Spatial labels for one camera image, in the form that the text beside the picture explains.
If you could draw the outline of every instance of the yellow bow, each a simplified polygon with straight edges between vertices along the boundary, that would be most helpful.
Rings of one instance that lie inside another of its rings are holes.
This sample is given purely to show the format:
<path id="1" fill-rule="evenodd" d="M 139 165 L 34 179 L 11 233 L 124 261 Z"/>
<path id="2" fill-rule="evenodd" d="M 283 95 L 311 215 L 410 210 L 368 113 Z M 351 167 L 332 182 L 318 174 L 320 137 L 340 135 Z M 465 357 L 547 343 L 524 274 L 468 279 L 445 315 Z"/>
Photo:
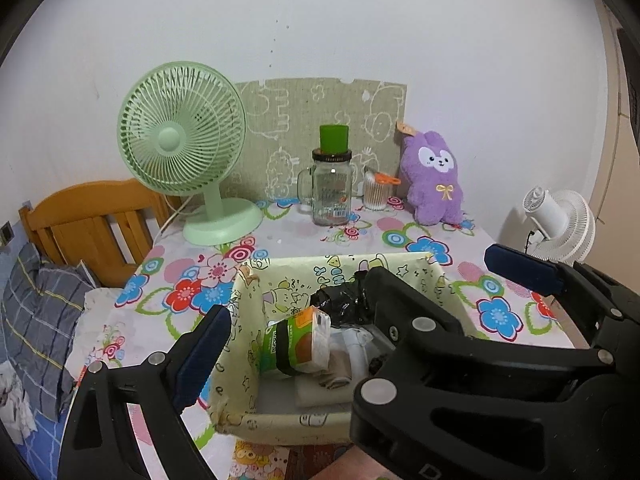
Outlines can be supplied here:
<path id="1" fill-rule="evenodd" d="M 453 193 L 453 186 L 451 184 L 449 184 L 448 186 L 438 184 L 436 186 L 436 191 L 442 193 L 443 200 L 453 200 L 453 198 L 451 197 L 451 193 Z"/>

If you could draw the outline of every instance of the green fan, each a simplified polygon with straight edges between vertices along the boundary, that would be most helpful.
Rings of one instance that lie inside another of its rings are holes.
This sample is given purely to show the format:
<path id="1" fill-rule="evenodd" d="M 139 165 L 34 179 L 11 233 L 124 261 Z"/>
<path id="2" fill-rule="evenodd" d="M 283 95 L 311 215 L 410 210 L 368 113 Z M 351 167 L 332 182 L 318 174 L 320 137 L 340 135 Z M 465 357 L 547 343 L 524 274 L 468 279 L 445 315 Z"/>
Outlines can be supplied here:
<path id="1" fill-rule="evenodd" d="M 220 245 L 260 225 L 262 212 L 242 198 L 220 198 L 220 181 L 240 156 L 246 123 L 234 86 L 216 70 L 167 63 L 129 91 L 118 117 L 120 154 L 145 186 L 166 195 L 204 194 L 184 237 Z"/>

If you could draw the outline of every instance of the green tissue package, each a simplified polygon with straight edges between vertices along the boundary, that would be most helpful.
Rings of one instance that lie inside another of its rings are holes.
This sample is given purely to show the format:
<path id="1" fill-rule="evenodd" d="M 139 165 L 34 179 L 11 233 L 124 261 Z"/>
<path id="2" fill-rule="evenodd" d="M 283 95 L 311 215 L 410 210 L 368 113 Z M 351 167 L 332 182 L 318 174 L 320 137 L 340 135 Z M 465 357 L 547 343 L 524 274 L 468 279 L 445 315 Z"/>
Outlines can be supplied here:
<path id="1" fill-rule="evenodd" d="M 331 319 L 314 306 L 271 325 L 264 333 L 260 373 L 286 378 L 327 370 Z"/>

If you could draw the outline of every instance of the cartoon print box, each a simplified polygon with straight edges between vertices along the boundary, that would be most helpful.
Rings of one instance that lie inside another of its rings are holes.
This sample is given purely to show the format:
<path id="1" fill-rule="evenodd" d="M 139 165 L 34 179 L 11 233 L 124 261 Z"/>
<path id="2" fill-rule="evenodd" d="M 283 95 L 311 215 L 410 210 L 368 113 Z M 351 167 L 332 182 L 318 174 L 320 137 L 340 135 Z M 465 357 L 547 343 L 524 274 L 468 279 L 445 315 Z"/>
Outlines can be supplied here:
<path id="1" fill-rule="evenodd" d="M 257 444 L 298 446 L 349 441 L 350 412 L 301 414 L 255 413 L 259 395 L 258 364 L 267 323 L 293 316 L 309 305 L 322 285 L 339 285 L 356 270 L 384 266 L 454 316 L 475 333 L 457 295 L 446 285 L 444 269 L 431 253 L 314 256 L 249 260 L 236 274 L 229 310 L 229 342 L 210 377 L 209 415 L 219 433 Z"/>

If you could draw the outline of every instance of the wooden bed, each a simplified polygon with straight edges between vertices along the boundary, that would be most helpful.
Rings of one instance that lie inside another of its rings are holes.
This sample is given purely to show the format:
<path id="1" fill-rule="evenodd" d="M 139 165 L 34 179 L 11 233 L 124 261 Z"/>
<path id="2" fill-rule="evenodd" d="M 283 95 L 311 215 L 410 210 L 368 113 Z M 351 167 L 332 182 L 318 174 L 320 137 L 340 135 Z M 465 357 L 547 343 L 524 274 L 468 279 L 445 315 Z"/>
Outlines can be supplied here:
<path id="1" fill-rule="evenodd" d="M 174 208 L 180 204 L 168 197 Z M 171 214 L 164 197 L 137 180 L 103 180 L 67 187 L 33 210 L 20 209 L 29 240 L 52 262 L 84 260 L 104 286 L 122 287 L 150 251 L 152 238 L 142 211 L 151 209 L 162 226 Z M 120 227 L 135 264 L 127 263 L 107 216 Z"/>

